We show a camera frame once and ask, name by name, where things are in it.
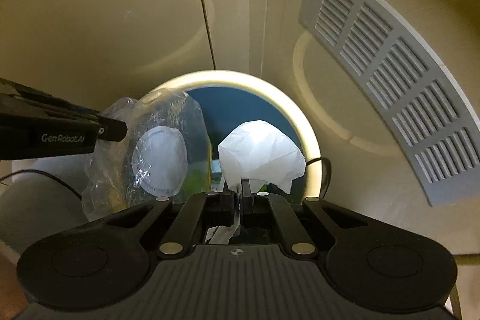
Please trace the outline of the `grey cabinet vent grille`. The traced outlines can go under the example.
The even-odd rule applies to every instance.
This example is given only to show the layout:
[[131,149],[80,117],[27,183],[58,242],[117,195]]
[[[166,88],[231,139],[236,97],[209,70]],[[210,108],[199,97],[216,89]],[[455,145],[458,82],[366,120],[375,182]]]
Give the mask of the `grey cabinet vent grille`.
[[385,0],[302,0],[300,24],[397,140],[431,205],[479,194],[479,117],[420,34]]

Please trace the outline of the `clear plastic bag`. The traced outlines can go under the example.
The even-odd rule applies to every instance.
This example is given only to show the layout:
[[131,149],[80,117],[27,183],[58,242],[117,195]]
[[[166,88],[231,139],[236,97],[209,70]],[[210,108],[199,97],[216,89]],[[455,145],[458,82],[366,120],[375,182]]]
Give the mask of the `clear plastic bag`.
[[87,158],[81,203],[90,221],[162,196],[183,203],[210,190],[212,144],[191,95],[161,88],[141,100],[123,97],[103,114],[128,132],[120,142],[98,141]]

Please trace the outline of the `white tissue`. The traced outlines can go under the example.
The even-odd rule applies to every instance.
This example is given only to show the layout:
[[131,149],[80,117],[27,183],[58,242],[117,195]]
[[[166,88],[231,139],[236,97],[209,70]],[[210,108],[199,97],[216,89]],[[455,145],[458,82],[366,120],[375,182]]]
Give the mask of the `white tissue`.
[[240,124],[218,146],[221,169],[218,191],[240,193],[241,180],[250,190],[265,192],[268,184],[291,193],[292,182],[306,171],[300,148],[285,133],[263,120]]

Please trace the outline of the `blue trash bin white rim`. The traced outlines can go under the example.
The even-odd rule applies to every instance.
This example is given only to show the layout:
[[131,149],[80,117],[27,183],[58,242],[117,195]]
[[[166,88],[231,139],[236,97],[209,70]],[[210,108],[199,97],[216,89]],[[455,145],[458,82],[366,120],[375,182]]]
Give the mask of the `blue trash bin white rim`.
[[285,133],[301,149],[308,163],[305,175],[295,179],[290,199],[319,196],[323,179],[320,147],[303,111],[279,88],[237,71],[196,71],[168,80],[141,98],[147,103],[163,88],[188,93],[201,106],[212,155],[230,132],[244,122],[263,120]]

